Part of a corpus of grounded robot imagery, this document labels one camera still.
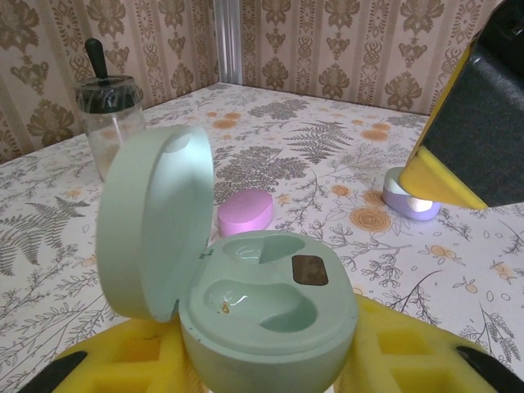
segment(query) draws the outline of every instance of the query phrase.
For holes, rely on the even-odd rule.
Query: black lid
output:
[[[87,113],[115,113],[140,102],[134,78],[127,75],[89,78],[79,82],[75,92],[80,110]]]

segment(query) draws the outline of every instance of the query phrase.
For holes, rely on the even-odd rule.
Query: earbud case lid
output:
[[[96,235],[100,282],[115,312],[158,322],[177,313],[207,248],[213,182],[201,127],[148,129],[120,148]]]

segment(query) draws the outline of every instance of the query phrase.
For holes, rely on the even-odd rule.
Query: tablecloth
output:
[[[332,247],[355,292],[479,343],[524,377],[524,206],[443,206],[419,223],[381,199],[385,172],[405,163],[426,117],[228,84],[146,117],[153,128],[206,128],[215,205],[245,188],[270,192],[270,228]],[[124,320],[97,278],[102,188],[85,136],[0,167],[4,393],[66,347]],[[217,237],[213,227],[211,241]]]

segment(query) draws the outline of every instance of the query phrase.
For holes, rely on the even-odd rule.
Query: glass jar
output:
[[[138,88],[131,76],[90,78],[75,86],[82,124],[102,181],[120,146],[146,129]]]

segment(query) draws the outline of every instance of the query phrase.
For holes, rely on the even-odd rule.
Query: table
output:
[[[355,292],[480,343],[524,377],[524,205],[445,206],[416,223],[382,202],[385,172],[405,163],[425,117],[227,84],[146,117],[151,127],[207,129],[215,204],[248,187],[271,192],[272,228],[331,246]],[[0,167],[4,393],[67,346],[124,320],[98,284],[101,192],[85,136]]]

